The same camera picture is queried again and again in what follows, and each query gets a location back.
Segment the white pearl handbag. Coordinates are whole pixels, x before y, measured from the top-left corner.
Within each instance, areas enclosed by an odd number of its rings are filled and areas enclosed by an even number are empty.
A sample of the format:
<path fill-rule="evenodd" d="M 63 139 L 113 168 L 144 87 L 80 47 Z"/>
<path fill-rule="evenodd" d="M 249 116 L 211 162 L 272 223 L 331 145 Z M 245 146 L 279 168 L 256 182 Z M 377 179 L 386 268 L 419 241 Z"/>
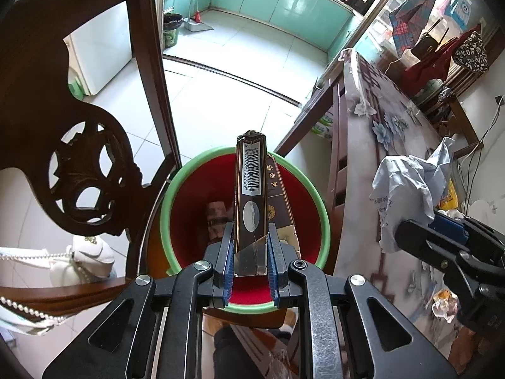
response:
<path fill-rule="evenodd" d="M 62 253 L 46 249 L 3 247 L 1 261 L 22 263 L 47 269 L 52 286 L 74 286 L 108 281 L 116 277 L 115 257 L 110 246 L 100 237 L 76 235 Z M 43 335 L 63 324 L 66 316 L 56 316 L 29 304 L 1 296 L 1 328 L 27 335 Z"/>

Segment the black white patterned bag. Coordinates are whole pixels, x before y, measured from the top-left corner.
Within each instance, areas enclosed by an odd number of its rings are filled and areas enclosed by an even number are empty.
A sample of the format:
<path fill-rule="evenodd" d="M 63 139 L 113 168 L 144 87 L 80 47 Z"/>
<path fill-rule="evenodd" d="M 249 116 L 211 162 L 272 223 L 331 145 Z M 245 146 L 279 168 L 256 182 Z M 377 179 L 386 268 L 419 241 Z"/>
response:
<path fill-rule="evenodd" d="M 484 42 L 477 31 L 472 31 L 454 51 L 452 58 L 455 64 L 473 73 L 483 74 L 489 69 Z"/>

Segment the red bin green rim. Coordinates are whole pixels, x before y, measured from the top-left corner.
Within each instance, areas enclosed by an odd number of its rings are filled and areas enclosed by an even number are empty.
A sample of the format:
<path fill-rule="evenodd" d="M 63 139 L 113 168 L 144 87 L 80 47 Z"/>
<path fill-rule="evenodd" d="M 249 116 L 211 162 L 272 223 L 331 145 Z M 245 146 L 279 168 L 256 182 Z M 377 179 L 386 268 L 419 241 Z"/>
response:
<path fill-rule="evenodd" d="M 308 301 L 305 276 L 323 276 L 315 264 L 281 242 L 269 221 L 267 181 L 272 166 L 266 163 L 264 140 L 240 141 L 235 150 L 234 219 L 227 222 L 221 241 L 209 245 L 201 260 L 168 278 L 171 316 L 195 316 L 204 307 L 224 308 L 232 296 L 233 281 L 267 275 L 272 304 L 281 309 Z"/>

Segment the black kitchen trash bin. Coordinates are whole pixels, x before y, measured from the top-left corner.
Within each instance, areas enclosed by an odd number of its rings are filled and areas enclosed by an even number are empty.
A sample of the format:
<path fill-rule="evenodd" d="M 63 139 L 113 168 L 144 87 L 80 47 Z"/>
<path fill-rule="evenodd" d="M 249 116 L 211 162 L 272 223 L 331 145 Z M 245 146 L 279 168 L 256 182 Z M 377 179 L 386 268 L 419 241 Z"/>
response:
<path fill-rule="evenodd" d="M 163 48 L 168 49 L 177 43 L 179 28 L 183 25 L 182 15 L 175 13 L 163 14 Z"/>

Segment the dark brown carton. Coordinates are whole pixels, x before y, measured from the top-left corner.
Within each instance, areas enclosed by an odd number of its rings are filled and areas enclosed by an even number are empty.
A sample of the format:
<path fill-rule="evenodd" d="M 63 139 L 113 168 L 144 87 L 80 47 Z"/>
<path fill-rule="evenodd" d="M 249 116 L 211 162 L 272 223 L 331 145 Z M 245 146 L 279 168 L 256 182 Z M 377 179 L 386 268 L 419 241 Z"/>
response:
<path fill-rule="evenodd" d="M 300 245 L 280 168 L 267 152 L 266 136 L 247 131 L 235 148 L 235 275 L 267 273 L 267 235 L 274 223 L 281 242 Z"/>

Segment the wooden chair far side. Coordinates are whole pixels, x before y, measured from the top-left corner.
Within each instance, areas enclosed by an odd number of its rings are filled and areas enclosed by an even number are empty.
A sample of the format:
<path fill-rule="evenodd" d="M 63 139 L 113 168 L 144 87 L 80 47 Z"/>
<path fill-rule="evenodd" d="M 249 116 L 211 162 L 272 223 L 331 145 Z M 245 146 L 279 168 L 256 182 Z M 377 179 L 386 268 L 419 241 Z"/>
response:
<path fill-rule="evenodd" d="M 456 159 L 483 148 L 459 99 L 449 87 L 441 90 L 435 105 L 425 111 L 425 116 L 441 137 L 454 140 L 452 150 Z"/>

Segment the red hanging garment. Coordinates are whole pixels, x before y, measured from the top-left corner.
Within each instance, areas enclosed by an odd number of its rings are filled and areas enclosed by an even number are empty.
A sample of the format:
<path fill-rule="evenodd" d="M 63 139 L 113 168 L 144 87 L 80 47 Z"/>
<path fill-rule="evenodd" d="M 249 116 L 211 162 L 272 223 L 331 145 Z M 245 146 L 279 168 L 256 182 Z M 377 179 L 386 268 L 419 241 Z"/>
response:
<path fill-rule="evenodd" d="M 445 81 L 448 77 L 452 55 L 473 32 L 480 33 L 481 24 L 464 32 L 459 37 L 452 38 L 438 50 L 432 52 L 423 60 L 405 69 L 399 87 L 409 97 L 415 96 L 431 80 Z"/>

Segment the white refrigerator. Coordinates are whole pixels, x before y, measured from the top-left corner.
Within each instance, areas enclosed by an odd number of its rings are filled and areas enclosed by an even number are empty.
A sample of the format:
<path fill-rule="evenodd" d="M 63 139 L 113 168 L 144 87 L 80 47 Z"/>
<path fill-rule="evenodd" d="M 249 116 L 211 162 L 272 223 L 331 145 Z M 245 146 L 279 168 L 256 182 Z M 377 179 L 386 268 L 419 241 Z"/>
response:
<path fill-rule="evenodd" d="M 93 17 L 64 39 L 70 74 L 86 96 L 99 93 L 132 59 L 125 2 Z"/>

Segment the dark wooden carved chair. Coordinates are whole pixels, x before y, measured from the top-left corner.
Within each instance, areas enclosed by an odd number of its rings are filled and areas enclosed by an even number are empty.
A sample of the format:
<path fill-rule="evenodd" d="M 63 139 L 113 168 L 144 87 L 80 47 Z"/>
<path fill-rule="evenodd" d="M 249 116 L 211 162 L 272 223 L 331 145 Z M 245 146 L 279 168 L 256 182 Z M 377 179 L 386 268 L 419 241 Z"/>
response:
<path fill-rule="evenodd" d="M 138 70 L 164 159 L 144 181 L 128 136 L 108 111 L 68 89 L 65 38 L 118 4 L 128 10 Z M 160 193 L 181 167 L 169 106 L 155 0 L 18 0 L 1 19 L 1 166 L 19 169 L 46 215 L 80 236 L 125 235 L 125 275 L 51 288 L 5 287 L 32 319 L 71 316 L 110 301 L 146 268 Z"/>

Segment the teal kitchen cabinets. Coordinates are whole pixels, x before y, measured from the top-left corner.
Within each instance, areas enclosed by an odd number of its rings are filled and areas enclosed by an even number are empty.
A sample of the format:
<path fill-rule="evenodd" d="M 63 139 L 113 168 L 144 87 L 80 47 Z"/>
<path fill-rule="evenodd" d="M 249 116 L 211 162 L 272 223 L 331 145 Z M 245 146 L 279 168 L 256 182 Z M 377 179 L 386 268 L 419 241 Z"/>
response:
<path fill-rule="evenodd" d="M 188 15 L 190 0 L 173 0 Z M 326 52 L 329 59 L 348 42 L 360 18 L 339 0 L 199 0 L 199 10 L 240 15 L 289 33 Z"/>

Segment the floral table cloth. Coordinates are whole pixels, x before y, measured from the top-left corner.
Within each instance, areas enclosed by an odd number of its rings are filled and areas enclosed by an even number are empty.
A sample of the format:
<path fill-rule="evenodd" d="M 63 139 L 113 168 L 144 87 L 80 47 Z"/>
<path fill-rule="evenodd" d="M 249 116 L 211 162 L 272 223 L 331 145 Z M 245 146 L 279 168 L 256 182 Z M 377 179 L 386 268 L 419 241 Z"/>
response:
<path fill-rule="evenodd" d="M 473 216 L 438 210 L 454 142 L 357 51 L 341 52 L 336 86 L 342 231 L 332 270 L 368 287 L 365 309 L 393 304 L 458 372 L 504 357 L 504 236 Z"/>

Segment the yellow tea carton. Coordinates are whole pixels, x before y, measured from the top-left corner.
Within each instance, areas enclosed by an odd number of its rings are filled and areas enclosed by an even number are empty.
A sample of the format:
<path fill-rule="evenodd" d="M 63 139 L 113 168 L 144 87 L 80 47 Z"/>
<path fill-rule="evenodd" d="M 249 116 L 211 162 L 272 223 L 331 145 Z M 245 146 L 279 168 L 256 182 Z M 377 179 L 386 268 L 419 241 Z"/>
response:
<path fill-rule="evenodd" d="M 459 207 L 458 194 L 452 179 L 449 179 L 447 187 L 441 197 L 437 208 L 438 210 L 454 210 Z"/>

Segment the plaid hanging cloth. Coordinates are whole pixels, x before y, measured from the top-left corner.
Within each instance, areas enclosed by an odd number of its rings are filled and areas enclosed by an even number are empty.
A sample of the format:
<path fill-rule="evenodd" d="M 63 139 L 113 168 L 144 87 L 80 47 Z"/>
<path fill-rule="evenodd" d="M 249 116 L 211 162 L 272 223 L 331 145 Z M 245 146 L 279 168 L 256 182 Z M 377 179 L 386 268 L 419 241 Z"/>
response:
<path fill-rule="evenodd" d="M 414 48 L 430 18 L 436 0 L 406 0 L 389 13 L 397 55 Z"/>

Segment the red dustpan broom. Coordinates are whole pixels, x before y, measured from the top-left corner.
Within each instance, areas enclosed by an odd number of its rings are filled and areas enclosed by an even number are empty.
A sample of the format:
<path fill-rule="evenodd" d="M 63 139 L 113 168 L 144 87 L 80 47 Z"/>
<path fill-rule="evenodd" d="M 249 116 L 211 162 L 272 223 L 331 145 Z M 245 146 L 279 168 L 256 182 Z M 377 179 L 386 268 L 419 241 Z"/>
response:
<path fill-rule="evenodd" d="M 188 16 L 185 19 L 184 27 L 191 33 L 207 32 L 213 29 L 212 26 L 202 21 L 199 0 L 189 0 Z"/>

